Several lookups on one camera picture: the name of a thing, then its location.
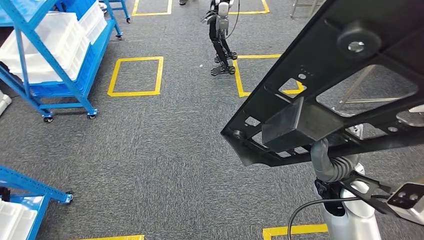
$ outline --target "robot leg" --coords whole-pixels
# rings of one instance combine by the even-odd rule
[[[225,49],[225,57],[226,59],[236,60],[237,59],[237,53],[235,51],[231,51],[230,47],[227,44],[227,41],[225,39],[221,39],[221,45]],[[215,63],[220,62],[220,58],[217,56],[215,57]]]
[[[222,42],[217,38],[216,31],[216,19],[212,20],[209,24],[209,38],[213,43],[213,47],[216,51],[216,57],[218,58],[218,62],[221,66],[217,66],[210,71],[212,76],[220,75],[220,74],[234,74],[236,73],[236,69],[233,66],[230,66],[227,61],[227,56],[224,52]]]

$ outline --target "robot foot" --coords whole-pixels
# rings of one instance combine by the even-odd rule
[[[212,76],[217,76],[220,74],[230,74],[233,75],[236,73],[236,68],[233,66],[217,66],[215,68],[213,68],[212,70],[210,70],[210,74]]]
[[[237,59],[237,53],[235,51],[230,52],[229,54],[226,52],[225,53],[226,59],[231,59],[231,60],[236,60]],[[220,63],[220,57],[216,56],[215,59],[213,60],[215,63],[219,64]]]

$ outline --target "yellow tape square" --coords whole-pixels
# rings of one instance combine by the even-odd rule
[[[122,62],[136,62],[136,61],[158,61],[156,84],[153,91],[129,91],[129,92],[114,92],[115,82],[117,81],[118,72]],[[111,97],[132,97],[132,96],[151,96],[161,94],[162,71],[164,69],[163,56],[147,56],[147,57],[131,57],[119,58],[116,60],[115,68],[113,69],[112,78],[110,79],[109,89],[107,94]]]
[[[148,12],[148,13],[137,13],[137,9],[139,8],[139,2],[141,0],[135,0],[134,8],[132,9],[131,16],[155,16],[155,15],[170,15],[172,13],[172,0],[168,0],[168,9],[166,12]]]
[[[272,240],[272,237],[286,236],[288,227],[270,227],[262,229],[263,240]],[[326,224],[311,224],[311,225],[298,225],[291,227],[291,234],[316,234],[328,232]]]
[[[268,55],[239,55],[237,59],[273,59],[273,58],[279,58],[281,57],[281,54],[268,54]],[[238,96],[240,98],[242,97],[248,97],[251,92],[244,91],[243,84],[242,84],[242,78],[240,77],[240,71],[239,71],[239,64],[237,63],[237,60],[232,60],[232,65],[235,68],[235,84],[237,85],[237,91]],[[300,94],[305,90],[305,87],[302,85],[301,82],[296,81],[296,85],[298,89],[288,89],[283,90],[282,92],[285,94]]]
[[[261,0],[263,5],[263,11],[241,11],[240,14],[267,14],[270,12],[270,8],[268,7],[266,0]],[[231,9],[237,8],[235,4],[232,6]],[[230,11],[229,14],[237,15],[237,11]]]
[[[133,235],[133,236],[113,236],[113,237],[101,237],[101,238],[90,238],[81,240],[144,240],[144,235]]]

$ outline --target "black cable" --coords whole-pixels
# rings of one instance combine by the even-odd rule
[[[388,195],[372,195],[371,198],[373,199],[388,199]],[[359,197],[347,197],[347,198],[337,198],[337,199],[319,199],[307,202],[303,204],[302,206],[298,207],[293,214],[290,216],[290,219],[288,220],[288,226],[287,226],[287,238],[288,240],[292,240],[292,225],[293,221],[295,220],[296,215],[304,208],[309,207],[311,205],[315,204],[324,204],[324,203],[335,203],[335,202],[350,202],[350,201],[356,201],[361,200]]]
[[[231,36],[231,34],[233,34],[234,30],[236,29],[237,22],[239,21],[239,15],[240,15],[240,1],[241,0],[238,0],[237,18],[235,19],[234,27],[232,28],[232,30],[229,33],[229,35],[226,38],[224,38],[224,40],[227,40]]]

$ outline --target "gray carpet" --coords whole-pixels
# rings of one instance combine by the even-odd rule
[[[290,19],[291,0],[266,1],[270,13],[240,16],[228,41],[239,55],[281,54],[306,24],[309,9],[300,7]],[[166,2],[140,0],[137,12],[165,12]],[[127,1],[130,12],[133,5]],[[111,38],[93,85],[90,100],[99,109],[94,120],[78,114],[81,109],[60,110],[45,124],[24,100],[13,99],[0,117],[0,164],[75,192],[71,205],[50,204],[38,239],[144,234],[147,240],[260,240],[262,228],[286,226],[295,208],[316,199],[310,163],[244,167],[220,136],[246,98],[238,96],[234,76],[209,73],[215,53],[208,27],[200,23],[208,5],[208,0],[189,0],[181,7],[173,0],[171,15],[134,16],[131,24],[116,13],[124,36]],[[241,5],[242,11],[263,10],[260,0]],[[118,58],[154,56],[164,57],[160,95],[107,95]],[[239,60],[246,92],[275,60]],[[155,66],[122,63],[115,91],[153,90]],[[391,83],[377,84],[383,93],[376,97],[393,96]],[[346,87],[332,89],[322,101],[334,105]],[[367,89],[355,97],[370,97]],[[364,154],[361,161],[368,175],[400,184],[424,173],[423,156],[416,146]],[[420,226],[377,218],[385,240],[424,239]],[[297,225],[322,222],[317,207],[295,220]]]

